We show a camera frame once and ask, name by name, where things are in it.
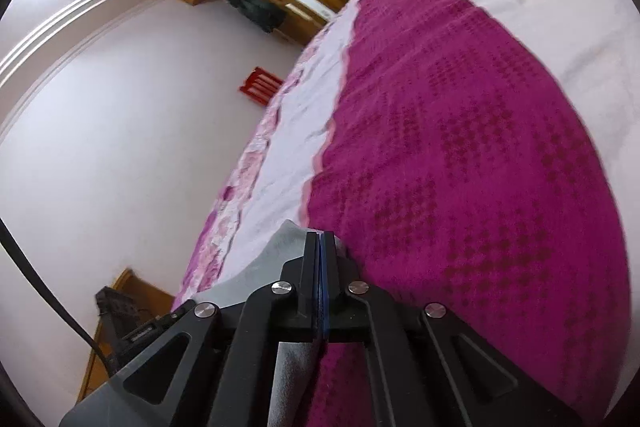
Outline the striped magenta bed cover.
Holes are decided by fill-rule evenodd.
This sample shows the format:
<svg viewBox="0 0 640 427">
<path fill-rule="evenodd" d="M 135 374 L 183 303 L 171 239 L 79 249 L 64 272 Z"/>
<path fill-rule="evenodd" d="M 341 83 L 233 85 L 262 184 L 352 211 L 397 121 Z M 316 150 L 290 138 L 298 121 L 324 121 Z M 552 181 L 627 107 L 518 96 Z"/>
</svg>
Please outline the striped magenta bed cover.
<svg viewBox="0 0 640 427">
<path fill-rule="evenodd" d="M 269 103 L 178 299 L 286 220 L 600 423 L 639 366 L 634 2 L 350 0 Z"/>
</svg>

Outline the grey sweatpants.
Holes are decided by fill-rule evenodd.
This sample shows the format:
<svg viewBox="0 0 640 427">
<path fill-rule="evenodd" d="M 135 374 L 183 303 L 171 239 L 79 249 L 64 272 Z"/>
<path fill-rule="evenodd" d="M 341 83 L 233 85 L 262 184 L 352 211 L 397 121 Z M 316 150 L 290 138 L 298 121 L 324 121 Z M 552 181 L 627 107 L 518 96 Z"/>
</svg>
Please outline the grey sweatpants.
<svg viewBox="0 0 640 427">
<path fill-rule="evenodd" d="M 215 303 L 224 308 L 237 305 L 259 287 L 280 279 L 285 262 L 302 257 L 307 229 L 291 220 L 282 223 L 262 252 L 239 274 L 198 291 L 196 303 Z M 319 343 L 280 343 L 274 369 L 268 426 L 303 426 L 306 394 L 320 358 Z"/>
</svg>

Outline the dark hanging jacket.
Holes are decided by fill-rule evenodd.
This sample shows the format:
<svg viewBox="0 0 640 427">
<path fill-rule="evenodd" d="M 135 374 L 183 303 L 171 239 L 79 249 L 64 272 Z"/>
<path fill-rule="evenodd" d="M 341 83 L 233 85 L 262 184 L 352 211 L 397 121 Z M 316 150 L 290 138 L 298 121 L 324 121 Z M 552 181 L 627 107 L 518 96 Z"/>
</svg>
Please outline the dark hanging jacket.
<svg viewBox="0 0 640 427">
<path fill-rule="evenodd" d="M 262 31 L 273 32 L 285 20 L 286 13 L 268 0 L 228 0 L 242 15 Z"/>
</svg>

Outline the red wooden chair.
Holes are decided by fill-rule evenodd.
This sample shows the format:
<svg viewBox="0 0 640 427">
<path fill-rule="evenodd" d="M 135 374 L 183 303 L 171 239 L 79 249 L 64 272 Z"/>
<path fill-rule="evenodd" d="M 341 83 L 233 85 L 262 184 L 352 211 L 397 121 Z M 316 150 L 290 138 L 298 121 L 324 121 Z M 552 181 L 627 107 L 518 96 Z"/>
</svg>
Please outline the red wooden chair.
<svg viewBox="0 0 640 427">
<path fill-rule="evenodd" d="M 255 67 L 239 87 L 239 91 L 261 106 L 268 106 L 282 84 L 283 80 L 276 75 L 272 75 L 263 68 Z"/>
</svg>

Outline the wooden nightstand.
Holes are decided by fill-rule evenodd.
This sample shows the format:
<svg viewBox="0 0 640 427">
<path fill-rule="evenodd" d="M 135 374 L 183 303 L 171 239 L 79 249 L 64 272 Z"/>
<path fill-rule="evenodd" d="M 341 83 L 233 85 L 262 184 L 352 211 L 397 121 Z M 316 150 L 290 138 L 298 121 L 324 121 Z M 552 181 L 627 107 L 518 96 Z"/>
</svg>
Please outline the wooden nightstand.
<svg viewBox="0 0 640 427">
<path fill-rule="evenodd" d="M 99 345 L 104 355 L 110 355 L 112 353 L 112 340 L 115 339 L 115 336 L 125 336 L 131 333 L 136 327 L 155 319 L 155 317 L 162 317 L 170 311 L 174 303 L 173 295 L 169 295 L 166 291 L 163 291 L 163 289 L 140 279 L 138 274 L 131 268 L 126 268 L 122 271 L 111 285 L 111 288 L 113 291 L 118 291 L 130 298 L 134 302 L 134 305 L 129 306 L 129 310 L 134 308 L 137 310 L 137 314 L 133 319 L 131 317 L 113 319 L 112 326 L 104 320 L 102 314 L 99 314 L 99 323 L 98 326 L 96 326 L 93 339 Z M 106 381 L 106 370 L 98 356 L 91 351 L 76 402 L 79 403 L 87 398 L 91 392 L 94 392 Z"/>
</svg>

